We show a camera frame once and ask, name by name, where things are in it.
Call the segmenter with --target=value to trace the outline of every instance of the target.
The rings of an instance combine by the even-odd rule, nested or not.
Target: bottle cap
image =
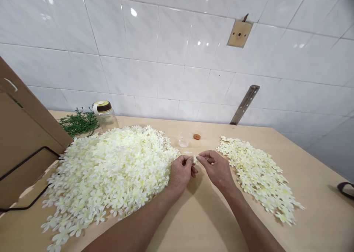
[[[108,101],[97,101],[92,104],[92,107],[95,114],[105,113],[112,110],[112,105]]]

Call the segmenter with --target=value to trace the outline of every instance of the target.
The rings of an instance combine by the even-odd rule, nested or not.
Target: brown bottle lid
[[[97,112],[99,113],[104,113],[112,110],[112,105],[109,101],[97,101],[93,103],[92,106],[95,104],[97,104]]]

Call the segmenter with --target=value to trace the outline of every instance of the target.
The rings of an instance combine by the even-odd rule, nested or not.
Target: forearm
[[[145,251],[157,228],[180,193],[165,188],[148,204],[116,223],[104,232],[84,252],[90,251]]]
[[[236,186],[231,189],[223,190],[222,194],[235,215],[250,252],[285,252],[274,236],[252,211]]]

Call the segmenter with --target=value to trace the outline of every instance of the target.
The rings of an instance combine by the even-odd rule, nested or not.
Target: metal hinge
[[[256,96],[258,90],[259,90],[260,86],[258,85],[252,85],[246,95],[244,96],[240,106],[238,107],[235,115],[233,116],[230,125],[237,125],[241,118],[243,117],[244,113],[246,112],[247,108],[250,106],[252,100],[254,99],[254,97]]]

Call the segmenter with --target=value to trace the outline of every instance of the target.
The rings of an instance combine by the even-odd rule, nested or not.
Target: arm
[[[205,167],[210,180],[229,203],[249,251],[285,252],[274,236],[254,214],[241,191],[236,187],[228,161],[216,151],[205,151],[199,155],[197,157],[198,161]]]
[[[83,251],[145,251],[171,206],[179,199],[190,177],[198,171],[193,157],[181,155],[171,165],[169,185],[148,204],[116,223]]]

